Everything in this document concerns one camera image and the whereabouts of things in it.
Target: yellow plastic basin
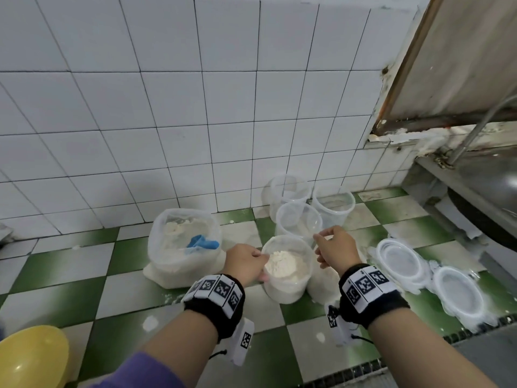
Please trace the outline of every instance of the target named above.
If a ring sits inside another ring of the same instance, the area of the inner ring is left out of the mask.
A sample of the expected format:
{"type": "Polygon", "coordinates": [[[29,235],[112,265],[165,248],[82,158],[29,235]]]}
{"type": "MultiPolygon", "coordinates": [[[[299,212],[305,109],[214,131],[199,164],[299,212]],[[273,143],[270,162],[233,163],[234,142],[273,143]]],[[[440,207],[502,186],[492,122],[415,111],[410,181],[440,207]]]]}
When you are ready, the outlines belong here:
{"type": "Polygon", "coordinates": [[[0,342],[2,388],[62,388],[67,380],[68,339],[56,327],[39,325],[0,342]]]}

